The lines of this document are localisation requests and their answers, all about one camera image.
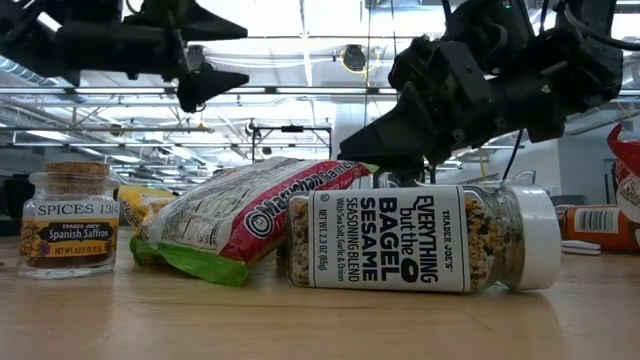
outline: white plastic cap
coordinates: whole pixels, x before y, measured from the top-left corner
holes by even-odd
[[[562,238],[555,209],[547,193],[535,185],[511,189],[520,205],[524,232],[524,268],[513,289],[546,289],[560,274]]]

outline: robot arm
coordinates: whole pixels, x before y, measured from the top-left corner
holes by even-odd
[[[561,2],[556,27],[538,36],[522,0],[460,5],[442,38],[416,38],[398,54],[389,74],[398,104],[343,141],[340,158],[421,170],[423,156],[440,164],[523,128],[532,142],[562,136],[568,115],[609,102],[622,81],[622,51],[585,37],[565,7],[609,34],[614,0]]]
[[[187,112],[249,81],[243,74],[215,70],[202,57],[193,61],[185,51],[188,41],[246,37],[245,28],[195,0],[144,0],[132,12],[121,21],[122,0],[0,0],[0,54],[75,86],[80,70],[124,72],[132,80],[140,73],[177,78],[178,99]],[[42,13],[60,29],[41,24]]]

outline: yellow package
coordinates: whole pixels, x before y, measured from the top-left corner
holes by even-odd
[[[174,197],[169,191],[149,189],[138,185],[122,185],[119,191],[124,217],[136,229],[142,225],[145,218],[156,214]]]

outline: snack bag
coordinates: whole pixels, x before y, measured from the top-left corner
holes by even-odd
[[[247,265],[284,241],[293,193],[347,189],[370,173],[356,162],[280,157],[224,170],[145,219],[131,250],[138,264],[160,257],[208,282],[240,286]]]
[[[616,200],[629,220],[640,222],[640,140],[618,140],[621,130],[622,124],[618,124],[607,137],[616,156]]]
[[[165,207],[175,196],[166,190],[149,189],[138,185],[121,185],[118,198],[123,206],[124,218],[136,228],[145,217],[152,216]]]

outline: barcode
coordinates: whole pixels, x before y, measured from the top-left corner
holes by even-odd
[[[575,232],[618,233],[618,208],[576,210]]]

